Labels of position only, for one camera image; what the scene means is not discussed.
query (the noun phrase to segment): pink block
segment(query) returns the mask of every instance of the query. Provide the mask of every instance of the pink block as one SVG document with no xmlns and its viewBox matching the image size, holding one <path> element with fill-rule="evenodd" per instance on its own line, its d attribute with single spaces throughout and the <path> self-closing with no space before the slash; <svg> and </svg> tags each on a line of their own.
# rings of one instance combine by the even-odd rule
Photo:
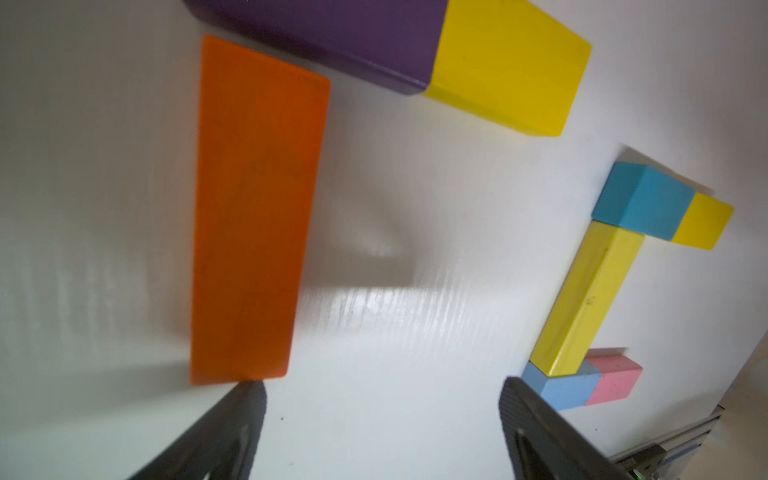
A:
<svg viewBox="0 0 768 480">
<path fill-rule="evenodd" d="M 623 355 L 594 356 L 587 361 L 603 373 L 587 405 L 626 399 L 643 372 L 643 367 Z"/>
</svg>

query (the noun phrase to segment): light blue block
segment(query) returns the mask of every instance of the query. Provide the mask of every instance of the light blue block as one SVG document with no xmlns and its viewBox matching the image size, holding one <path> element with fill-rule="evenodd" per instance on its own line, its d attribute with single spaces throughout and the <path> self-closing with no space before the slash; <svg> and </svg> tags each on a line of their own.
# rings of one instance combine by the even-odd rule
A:
<svg viewBox="0 0 768 480">
<path fill-rule="evenodd" d="M 602 376 L 602 372 L 586 360 L 575 375 L 553 377 L 528 362 L 522 379 L 553 409 L 561 411 L 586 405 Z"/>
<path fill-rule="evenodd" d="M 592 218 L 672 240 L 695 193 L 692 187 L 653 167 L 616 162 Z"/>
</svg>

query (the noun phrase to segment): yellow block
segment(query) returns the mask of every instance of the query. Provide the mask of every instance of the yellow block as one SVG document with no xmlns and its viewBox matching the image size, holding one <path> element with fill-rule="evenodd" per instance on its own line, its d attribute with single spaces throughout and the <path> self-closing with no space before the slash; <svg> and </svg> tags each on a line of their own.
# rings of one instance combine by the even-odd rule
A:
<svg viewBox="0 0 768 480">
<path fill-rule="evenodd" d="M 673 243 L 712 250 L 733 213 L 733 207 L 696 193 L 672 238 Z"/>
<path fill-rule="evenodd" d="M 578 371 L 643 240 L 642 233 L 592 221 L 531 355 L 546 376 Z"/>
<path fill-rule="evenodd" d="M 450 0 L 425 94 L 525 134 L 557 137 L 591 49 L 525 0 Z"/>
</svg>

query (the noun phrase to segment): orange block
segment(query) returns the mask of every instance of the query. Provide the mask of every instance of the orange block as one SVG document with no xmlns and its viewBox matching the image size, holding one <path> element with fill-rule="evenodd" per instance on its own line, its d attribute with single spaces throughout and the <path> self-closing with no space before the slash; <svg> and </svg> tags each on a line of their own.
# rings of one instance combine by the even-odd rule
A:
<svg viewBox="0 0 768 480">
<path fill-rule="evenodd" d="M 288 370 L 330 81 L 203 40 L 192 298 L 195 385 Z"/>
</svg>

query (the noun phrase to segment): wooden block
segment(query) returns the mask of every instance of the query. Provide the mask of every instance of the wooden block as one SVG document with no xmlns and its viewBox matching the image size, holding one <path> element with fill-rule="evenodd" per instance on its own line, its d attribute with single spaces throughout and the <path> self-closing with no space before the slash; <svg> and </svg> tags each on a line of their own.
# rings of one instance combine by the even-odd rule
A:
<svg viewBox="0 0 768 480">
<path fill-rule="evenodd" d="M 553 409 L 561 411 L 587 405 L 600 382 L 600 370 L 582 362 L 574 375 L 548 377 L 531 362 L 522 379 Z"/>
<path fill-rule="evenodd" d="M 196 385 L 286 374 L 329 93 L 320 75 L 203 40 Z"/>
<path fill-rule="evenodd" d="M 525 134 L 556 137 L 590 52 L 525 0 L 451 0 L 425 94 Z"/>
<path fill-rule="evenodd" d="M 696 191 L 655 168 L 616 162 L 592 218 L 672 240 Z"/>
<path fill-rule="evenodd" d="M 587 362 L 602 373 L 587 405 L 626 399 L 643 372 L 643 367 L 623 355 L 596 356 Z"/>
<path fill-rule="evenodd" d="M 696 192 L 673 243 L 712 250 L 733 214 L 733 207 Z"/>
<path fill-rule="evenodd" d="M 531 354 L 547 376 L 581 367 L 645 237 L 592 221 Z"/>
<path fill-rule="evenodd" d="M 405 94 L 424 91 L 448 0 L 184 0 L 206 22 Z"/>
</svg>

